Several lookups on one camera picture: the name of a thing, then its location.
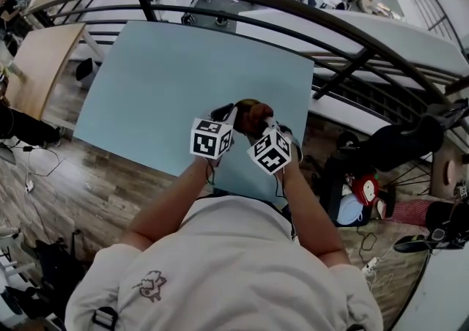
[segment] wooden table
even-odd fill
[[[80,39],[92,48],[97,60],[104,60],[104,53],[85,30],[84,23],[54,26],[28,33],[13,59],[21,70],[21,78],[12,75],[5,96],[11,106],[35,119],[72,129],[70,123],[53,116],[43,116],[51,90],[67,65]]]

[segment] brown object in hand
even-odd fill
[[[273,109],[258,100],[241,100],[235,105],[238,109],[234,128],[242,134],[251,135],[255,139],[262,137],[262,132],[267,127],[265,118],[273,116]]]

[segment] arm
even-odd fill
[[[327,267],[350,264],[337,228],[300,172],[296,157],[285,166],[283,184],[301,246]]]
[[[176,232],[211,175],[212,169],[208,162],[202,157],[196,157],[153,205],[134,217],[121,242],[146,250],[159,239]]]

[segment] desk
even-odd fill
[[[324,8],[332,8],[334,9],[337,4],[339,4],[342,0],[322,0],[322,4],[325,4],[326,7]]]
[[[99,60],[104,60],[103,52],[85,30],[84,23],[54,26],[29,32],[13,59],[24,76],[22,78],[15,75],[9,77],[10,83],[5,96],[11,106],[41,120],[53,85],[60,78],[70,55],[81,38],[84,38]],[[51,121],[49,118],[47,120],[69,127],[69,124],[62,120]]]
[[[179,176],[193,160],[194,118],[243,98],[271,105],[275,118],[302,142],[313,72],[311,59],[256,40],[131,21],[93,81],[74,136]],[[252,162],[248,148],[248,140],[235,132],[215,186],[278,203],[275,179]]]

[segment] person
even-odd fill
[[[347,0],[342,0],[335,7],[335,10],[348,11],[350,9],[350,3]]]
[[[31,26],[21,17],[21,9],[17,6],[16,0],[0,0],[0,27],[24,38],[31,31]]]
[[[259,124],[265,106],[243,113],[246,125]],[[296,150],[276,173],[295,241],[271,204],[198,198],[218,163],[195,157],[117,244],[97,253],[67,304],[67,330],[382,331],[366,279],[350,264]]]
[[[0,139],[16,137],[31,146],[60,145],[62,132],[49,124],[9,108],[0,101]]]

